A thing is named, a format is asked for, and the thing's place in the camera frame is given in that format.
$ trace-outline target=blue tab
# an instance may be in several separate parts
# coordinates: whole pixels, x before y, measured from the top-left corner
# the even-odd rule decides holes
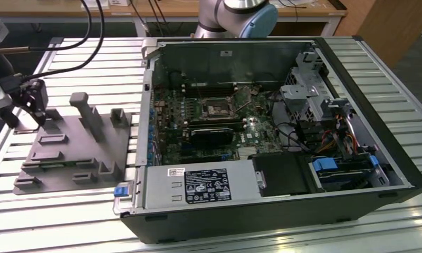
[[[128,196],[128,186],[117,186],[113,189],[113,196],[116,198]]]
[[[371,156],[368,157],[368,159],[371,160],[372,166],[376,167],[376,166],[379,165],[379,162],[378,162],[378,160],[376,160],[376,157],[375,157],[374,155],[371,155]]]
[[[317,158],[312,162],[312,166],[313,166],[315,171],[337,169],[335,159],[332,159],[332,158]]]

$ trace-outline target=wooden table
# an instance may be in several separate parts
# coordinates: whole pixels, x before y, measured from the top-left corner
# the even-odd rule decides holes
[[[144,22],[154,22],[154,15],[146,0],[133,0]],[[319,22],[324,23],[321,35],[333,34],[345,11],[336,10],[328,0],[317,0],[313,4],[300,5],[296,9],[269,1],[279,8],[277,22]],[[198,0],[161,0],[157,2],[168,22],[196,22]],[[141,21],[130,6],[110,6],[104,11],[106,22],[132,22],[137,36],[146,36]],[[98,21],[98,13],[93,12],[93,21]],[[85,12],[78,0],[0,0],[0,18],[6,23],[81,23],[86,22]]]
[[[287,0],[281,0],[281,2],[291,6]],[[324,23],[321,36],[331,36],[333,34],[340,18],[347,15],[347,11],[337,10],[328,0],[316,0],[312,4],[297,5],[305,8],[297,8],[296,13],[295,8],[284,7],[277,0],[269,0],[269,3],[279,9],[277,22]],[[160,0],[157,4],[168,22],[197,22],[198,0]],[[144,22],[156,22],[148,1],[137,0],[136,7]],[[154,11],[157,17],[161,18],[156,6]],[[136,29],[137,34],[144,33],[142,27],[136,26]]]

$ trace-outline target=warning symbols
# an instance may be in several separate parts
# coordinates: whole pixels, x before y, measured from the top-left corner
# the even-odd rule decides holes
[[[185,186],[185,192],[194,192],[194,186],[193,185]]]
[[[231,200],[227,169],[184,172],[188,204]]]

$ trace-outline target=metal bracket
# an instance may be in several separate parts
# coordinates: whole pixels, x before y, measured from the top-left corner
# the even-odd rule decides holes
[[[141,58],[145,60],[148,56],[157,50],[157,38],[145,38],[141,42]]]

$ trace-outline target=aluminum grating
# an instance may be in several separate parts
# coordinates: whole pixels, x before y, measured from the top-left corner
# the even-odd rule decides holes
[[[62,45],[78,40],[65,39]],[[82,61],[96,45],[94,41],[90,39],[80,49],[46,54],[49,64],[42,70],[62,68]],[[349,64],[348,71],[356,84],[422,171],[420,105],[390,73],[380,71],[375,58],[349,37],[328,38],[327,42],[341,63]],[[136,159],[133,151],[142,73],[138,64],[140,43],[138,38],[108,38],[88,69],[45,79],[49,105],[61,114],[77,113],[67,107],[69,92],[74,91],[90,92],[90,103],[97,105],[100,112],[108,112],[118,105],[133,113],[133,139],[129,141],[126,159],[129,172]],[[112,188],[25,196],[10,193],[34,137],[35,134],[9,135],[0,150],[0,252],[422,251],[422,194],[404,203],[382,207],[356,221],[336,225],[145,245],[113,215]]]

